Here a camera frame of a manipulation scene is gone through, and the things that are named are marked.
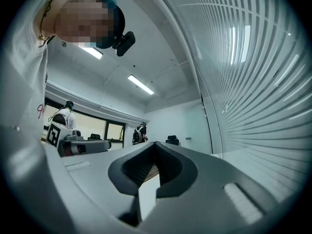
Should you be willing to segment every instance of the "black camera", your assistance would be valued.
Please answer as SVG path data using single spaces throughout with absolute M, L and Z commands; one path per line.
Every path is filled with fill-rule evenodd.
M 116 39 L 112 48 L 116 49 L 117 56 L 121 57 L 128 51 L 128 49 L 131 48 L 131 46 L 135 42 L 136 42 L 135 35 L 133 34 L 132 31 L 129 31 L 124 36 L 121 35 L 119 39 Z

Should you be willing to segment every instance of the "person in black shirt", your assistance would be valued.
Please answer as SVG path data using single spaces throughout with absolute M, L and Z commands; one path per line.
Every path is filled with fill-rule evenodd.
M 147 140 L 146 137 L 146 123 L 142 122 L 139 126 L 135 128 L 135 132 L 133 133 L 132 144 L 140 144 Z

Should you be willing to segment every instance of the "neck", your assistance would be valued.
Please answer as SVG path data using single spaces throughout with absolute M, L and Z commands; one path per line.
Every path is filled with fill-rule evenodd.
M 40 23 L 42 20 L 42 17 L 47 9 L 48 3 L 51 0 L 48 0 L 45 5 L 39 10 L 35 21 L 34 21 L 34 28 L 37 30 L 35 31 L 38 36 L 40 35 Z M 41 32 L 44 35 L 45 38 L 51 37 L 56 35 L 55 33 L 55 20 L 56 17 L 61 10 L 61 8 L 67 3 L 68 0 L 53 0 L 51 2 L 51 9 L 46 13 L 46 17 L 43 18 Z

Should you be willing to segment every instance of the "necklace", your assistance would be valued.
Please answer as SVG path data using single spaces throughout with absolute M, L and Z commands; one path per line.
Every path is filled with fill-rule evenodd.
M 43 45 L 39 46 L 39 48 L 42 47 L 42 46 L 44 46 L 45 43 L 47 42 L 47 40 L 50 39 L 50 37 L 48 37 L 48 38 L 45 39 L 45 36 L 42 34 L 42 23 L 43 23 L 43 19 L 47 16 L 47 13 L 48 13 L 49 10 L 51 9 L 51 3 L 52 3 L 52 1 L 53 1 L 53 0 L 50 0 L 50 1 L 48 2 L 48 6 L 47 6 L 47 8 L 46 8 L 46 10 L 45 10 L 45 12 L 44 12 L 44 14 L 43 14 L 43 16 L 42 16 L 41 22 L 40 22 L 40 35 L 39 35 L 39 39 L 43 41 Z

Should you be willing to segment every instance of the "white shirt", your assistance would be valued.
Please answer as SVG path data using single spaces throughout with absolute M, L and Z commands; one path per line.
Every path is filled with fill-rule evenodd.
M 22 132 L 30 133 L 40 140 L 43 132 L 44 93 L 48 76 L 46 65 L 48 53 L 46 44 L 39 48 L 39 32 L 33 28 L 34 19 L 47 0 L 27 0 L 12 21 L 0 48 L 0 84 L 4 84 L 10 70 L 25 81 L 27 89 L 17 85 L 6 95 L 15 101 L 29 98 L 25 104 L 19 103 L 18 115 L 6 112 L 5 125 L 18 125 Z M 14 107 L 15 102 L 2 104 L 1 107 Z
M 76 128 L 76 117 L 75 115 L 67 108 L 59 110 L 56 115 L 61 114 L 65 117 L 65 120 L 67 122 L 68 127 L 70 128 Z

